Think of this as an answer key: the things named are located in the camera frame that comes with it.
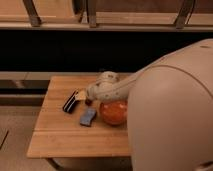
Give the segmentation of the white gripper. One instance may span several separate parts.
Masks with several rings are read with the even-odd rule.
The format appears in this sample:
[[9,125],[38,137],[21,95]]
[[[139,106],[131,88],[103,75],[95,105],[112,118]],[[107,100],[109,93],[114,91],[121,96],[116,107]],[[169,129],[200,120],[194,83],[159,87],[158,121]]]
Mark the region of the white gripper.
[[91,101],[105,101],[105,90],[106,85],[104,83],[92,83],[86,87],[86,92],[84,90],[78,91],[75,95],[75,98],[77,100],[85,100],[87,98]]

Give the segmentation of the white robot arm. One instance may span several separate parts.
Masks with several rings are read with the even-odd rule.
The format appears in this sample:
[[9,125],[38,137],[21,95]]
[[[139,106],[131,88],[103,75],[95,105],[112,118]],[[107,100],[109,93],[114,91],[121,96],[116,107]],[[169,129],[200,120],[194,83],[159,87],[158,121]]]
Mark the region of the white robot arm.
[[133,171],[213,171],[213,38],[121,81],[104,72],[85,88],[85,97],[128,101]]

